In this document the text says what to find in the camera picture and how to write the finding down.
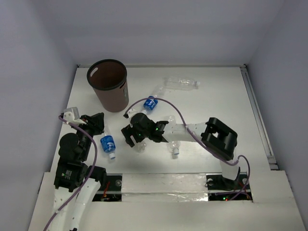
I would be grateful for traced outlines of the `red label clear bottle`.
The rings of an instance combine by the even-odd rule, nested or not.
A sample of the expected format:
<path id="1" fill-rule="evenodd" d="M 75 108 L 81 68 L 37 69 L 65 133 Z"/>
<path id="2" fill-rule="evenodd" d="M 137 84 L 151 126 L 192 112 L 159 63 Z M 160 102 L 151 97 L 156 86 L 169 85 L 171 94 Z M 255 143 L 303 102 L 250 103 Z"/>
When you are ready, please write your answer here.
<path id="1" fill-rule="evenodd" d="M 143 153 L 146 149 L 146 142 L 145 141 L 142 141 L 142 142 L 139 142 L 139 143 L 136 143 L 135 146 L 134 146 L 134 150 L 138 153 Z"/>

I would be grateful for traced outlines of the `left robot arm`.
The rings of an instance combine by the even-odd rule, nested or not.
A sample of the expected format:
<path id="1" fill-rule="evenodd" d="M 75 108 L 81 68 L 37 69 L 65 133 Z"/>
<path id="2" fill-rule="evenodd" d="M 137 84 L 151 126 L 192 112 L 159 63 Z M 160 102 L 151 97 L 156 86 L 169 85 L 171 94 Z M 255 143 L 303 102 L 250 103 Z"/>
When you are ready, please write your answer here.
<path id="1" fill-rule="evenodd" d="M 79 115 L 73 107 L 64 110 L 59 119 L 76 132 L 63 135 L 59 141 L 52 216 L 44 230 L 79 231 L 95 194 L 106 186 L 105 168 L 85 163 L 91 147 L 94 159 L 98 157 L 93 137 L 104 131 L 104 114 Z"/>

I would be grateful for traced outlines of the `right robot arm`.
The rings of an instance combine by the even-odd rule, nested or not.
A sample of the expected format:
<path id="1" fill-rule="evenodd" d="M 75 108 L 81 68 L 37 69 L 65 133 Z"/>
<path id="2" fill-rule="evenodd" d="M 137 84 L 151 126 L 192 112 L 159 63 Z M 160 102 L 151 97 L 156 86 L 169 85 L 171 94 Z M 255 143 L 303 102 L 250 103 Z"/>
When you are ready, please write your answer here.
<path id="1" fill-rule="evenodd" d="M 214 179 L 211 186 L 222 191 L 239 187 L 241 170 L 234 154 L 238 134 L 215 117 L 199 124 L 177 124 L 166 120 L 154 122 L 145 114 L 137 113 L 121 132 L 130 147 L 144 139 L 156 143 L 196 142 L 220 161 L 221 176 Z"/>

